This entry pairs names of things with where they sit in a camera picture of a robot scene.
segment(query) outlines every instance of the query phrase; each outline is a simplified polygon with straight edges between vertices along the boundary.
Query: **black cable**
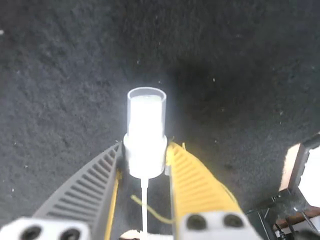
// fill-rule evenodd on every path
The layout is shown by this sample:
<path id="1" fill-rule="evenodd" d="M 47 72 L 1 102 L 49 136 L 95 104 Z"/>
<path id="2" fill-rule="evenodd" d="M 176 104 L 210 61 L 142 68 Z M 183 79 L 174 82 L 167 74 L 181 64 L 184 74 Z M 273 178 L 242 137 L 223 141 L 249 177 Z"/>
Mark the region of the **black cable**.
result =
<path id="1" fill-rule="evenodd" d="M 275 225 L 276 229 L 278 229 L 278 231 L 279 231 L 280 239 L 281 239 L 281 240 L 287 240 L 286 234 L 281 230 L 281 228 L 279 227 L 279 225 L 276 224 L 276 223 L 275 223 L 274 225 Z"/>
<path id="2" fill-rule="evenodd" d="M 316 226 L 312 223 L 312 221 L 310 220 L 310 218 L 306 215 L 306 213 L 304 211 L 301 212 L 302 216 L 304 217 L 305 221 L 309 224 L 310 228 L 316 233 L 318 234 L 318 229 L 316 228 Z"/>
<path id="3" fill-rule="evenodd" d="M 288 224 L 288 227 L 289 227 L 289 229 L 290 229 L 290 231 L 292 233 L 293 238 L 295 239 L 297 234 L 296 234 L 296 231 L 295 231 L 294 227 L 291 225 L 291 223 L 289 221 L 289 218 L 286 218 L 285 221 Z"/>

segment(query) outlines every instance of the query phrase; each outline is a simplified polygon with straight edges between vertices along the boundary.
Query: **black carpet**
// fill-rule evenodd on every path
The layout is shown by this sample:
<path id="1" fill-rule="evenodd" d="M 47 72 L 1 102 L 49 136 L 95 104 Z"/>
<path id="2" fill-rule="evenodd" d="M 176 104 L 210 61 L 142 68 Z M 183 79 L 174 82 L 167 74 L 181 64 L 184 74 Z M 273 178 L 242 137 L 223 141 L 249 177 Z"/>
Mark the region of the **black carpet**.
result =
<path id="1" fill-rule="evenodd" d="M 166 91 L 168 138 L 244 210 L 276 193 L 288 148 L 320 130 L 319 13 L 317 0 L 1 0 L 0 225 L 122 139 L 138 86 Z M 123 228 L 141 225 L 132 192 L 128 176 Z M 167 177 L 149 203 L 168 216 Z"/>

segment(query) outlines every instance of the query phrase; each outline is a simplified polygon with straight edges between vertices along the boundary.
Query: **yellow wire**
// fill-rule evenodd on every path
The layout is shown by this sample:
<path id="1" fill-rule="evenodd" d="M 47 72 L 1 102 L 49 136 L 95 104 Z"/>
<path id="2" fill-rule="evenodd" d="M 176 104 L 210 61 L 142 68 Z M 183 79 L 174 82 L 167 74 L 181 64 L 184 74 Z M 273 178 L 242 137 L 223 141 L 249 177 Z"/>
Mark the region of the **yellow wire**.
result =
<path id="1" fill-rule="evenodd" d="M 131 199 L 133 201 L 135 201 L 137 204 L 139 204 L 140 206 L 144 206 L 145 204 L 142 203 L 142 201 L 140 200 L 140 198 L 138 198 L 136 195 L 131 195 Z M 161 216 L 159 213 L 156 212 L 156 210 L 154 210 L 152 207 L 150 207 L 148 204 L 146 205 L 146 209 L 156 218 L 158 219 L 160 222 L 164 223 L 164 224 L 173 224 L 174 220 L 166 218 L 164 216 Z"/>

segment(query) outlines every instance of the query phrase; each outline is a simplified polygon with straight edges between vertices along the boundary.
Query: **clear cap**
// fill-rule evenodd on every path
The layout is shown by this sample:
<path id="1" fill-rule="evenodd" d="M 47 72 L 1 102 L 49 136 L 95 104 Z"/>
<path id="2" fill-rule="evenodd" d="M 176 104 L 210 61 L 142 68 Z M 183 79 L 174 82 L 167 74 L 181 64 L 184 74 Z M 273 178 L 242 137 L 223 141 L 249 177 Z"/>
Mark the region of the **clear cap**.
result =
<path id="1" fill-rule="evenodd" d="M 154 87 L 137 87 L 127 94 L 127 134 L 134 138 L 165 135 L 167 95 Z"/>

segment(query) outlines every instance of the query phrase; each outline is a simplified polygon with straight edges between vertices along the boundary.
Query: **screw hole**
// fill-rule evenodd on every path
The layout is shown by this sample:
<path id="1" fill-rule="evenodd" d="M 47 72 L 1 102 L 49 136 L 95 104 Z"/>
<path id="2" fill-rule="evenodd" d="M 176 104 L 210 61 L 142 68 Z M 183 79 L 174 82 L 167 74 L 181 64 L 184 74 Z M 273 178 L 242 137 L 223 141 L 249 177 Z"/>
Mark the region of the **screw hole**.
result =
<path id="1" fill-rule="evenodd" d="M 78 240 L 80 232 L 77 229 L 71 228 L 62 233 L 60 240 Z"/>
<path id="2" fill-rule="evenodd" d="M 31 226 L 28 227 L 21 235 L 21 240 L 35 240 L 41 233 L 41 227 Z"/>

